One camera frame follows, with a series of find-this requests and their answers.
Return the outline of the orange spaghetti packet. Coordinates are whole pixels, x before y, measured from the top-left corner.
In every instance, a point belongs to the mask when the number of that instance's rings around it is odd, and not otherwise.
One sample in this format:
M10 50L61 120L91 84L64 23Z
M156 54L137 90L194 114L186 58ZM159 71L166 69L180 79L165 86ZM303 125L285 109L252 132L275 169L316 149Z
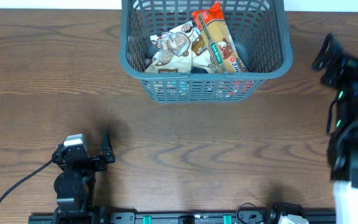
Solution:
M209 9L193 11L191 15L210 54L213 72L247 73L226 25L220 2L216 1Z

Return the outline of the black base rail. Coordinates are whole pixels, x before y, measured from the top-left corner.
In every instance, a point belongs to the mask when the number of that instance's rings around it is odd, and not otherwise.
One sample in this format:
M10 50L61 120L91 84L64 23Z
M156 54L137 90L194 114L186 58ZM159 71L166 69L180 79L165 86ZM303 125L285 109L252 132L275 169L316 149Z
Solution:
M235 212L136 213L109 212L101 207L92 212L63 212L31 215L29 223L104 223L104 224L242 224L242 223L336 223L336 212L329 208L306 209L300 205L276 203L272 208L247 204Z

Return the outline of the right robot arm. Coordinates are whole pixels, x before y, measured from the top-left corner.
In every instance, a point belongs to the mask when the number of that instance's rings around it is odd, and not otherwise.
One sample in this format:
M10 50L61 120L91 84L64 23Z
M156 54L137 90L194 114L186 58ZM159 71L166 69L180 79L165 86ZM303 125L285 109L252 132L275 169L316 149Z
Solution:
M274 203L261 213L262 223L358 223L358 58L328 34L311 68L323 70L321 84L337 91L326 125L335 207Z

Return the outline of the beige snack pouch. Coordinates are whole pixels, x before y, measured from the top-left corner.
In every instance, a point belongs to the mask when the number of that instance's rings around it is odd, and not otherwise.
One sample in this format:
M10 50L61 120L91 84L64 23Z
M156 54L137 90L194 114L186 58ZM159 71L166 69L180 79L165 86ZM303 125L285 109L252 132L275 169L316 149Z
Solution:
M192 66L205 69L207 73L216 73L216 66L211 62L210 52L203 41L200 30L197 27L193 28L192 38Z
M148 61L145 73L188 73L191 70L193 23L176 26L161 35L151 35L152 45L158 50Z

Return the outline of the teal wipes packet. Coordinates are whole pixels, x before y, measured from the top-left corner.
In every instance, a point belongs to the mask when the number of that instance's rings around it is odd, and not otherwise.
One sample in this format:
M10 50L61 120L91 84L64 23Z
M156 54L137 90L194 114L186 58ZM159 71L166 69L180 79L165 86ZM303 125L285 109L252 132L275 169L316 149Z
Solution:
M168 81L167 92L169 94L185 95L188 93L189 83L184 81Z

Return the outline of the grey plastic basket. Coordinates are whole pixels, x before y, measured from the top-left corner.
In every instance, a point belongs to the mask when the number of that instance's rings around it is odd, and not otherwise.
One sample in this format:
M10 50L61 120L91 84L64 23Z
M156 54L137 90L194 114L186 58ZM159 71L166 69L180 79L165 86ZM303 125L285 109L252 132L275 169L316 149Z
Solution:
M145 73L146 58L157 50L150 36L193 20L191 13L209 9L213 1L122 1L119 60L138 79L146 94L159 103L237 102L264 81L289 71L293 54L283 1L227 0L221 9L247 73ZM189 83L185 95L169 94L168 81Z

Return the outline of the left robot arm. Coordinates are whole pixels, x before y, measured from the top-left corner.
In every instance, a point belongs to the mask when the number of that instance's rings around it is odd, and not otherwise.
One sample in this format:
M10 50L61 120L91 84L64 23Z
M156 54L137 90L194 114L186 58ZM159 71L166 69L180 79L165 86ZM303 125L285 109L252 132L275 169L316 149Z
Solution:
M105 131L100 150L102 154L88 155L83 134L67 136L57 146L52 162L61 168L53 184L57 194L58 208L54 212L54 223L109 223L106 207L94 206L96 173L106 171L108 164L115 162L115 155Z

